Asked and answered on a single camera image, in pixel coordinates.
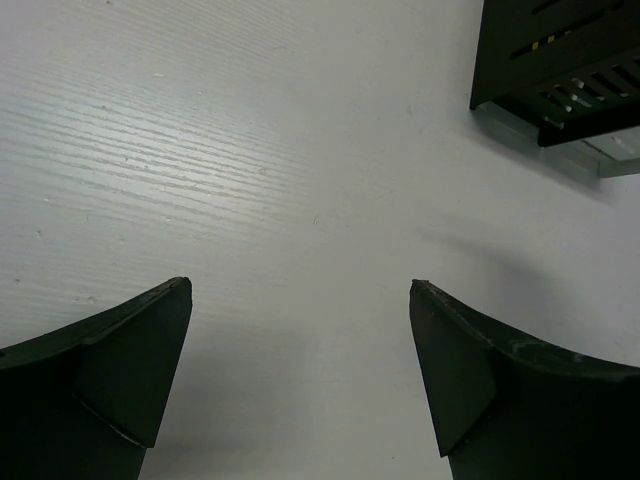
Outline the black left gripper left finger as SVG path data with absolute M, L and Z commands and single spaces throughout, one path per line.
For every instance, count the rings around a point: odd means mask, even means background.
M 160 430 L 192 312 L 172 278 L 1 351 L 4 479 L 136 479 Z

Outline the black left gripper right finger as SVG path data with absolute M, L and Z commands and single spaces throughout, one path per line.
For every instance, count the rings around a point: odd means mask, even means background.
M 639 371 L 529 335 L 434 284 L 410 322 L 435 437 L 456 479 L 635 479 Z

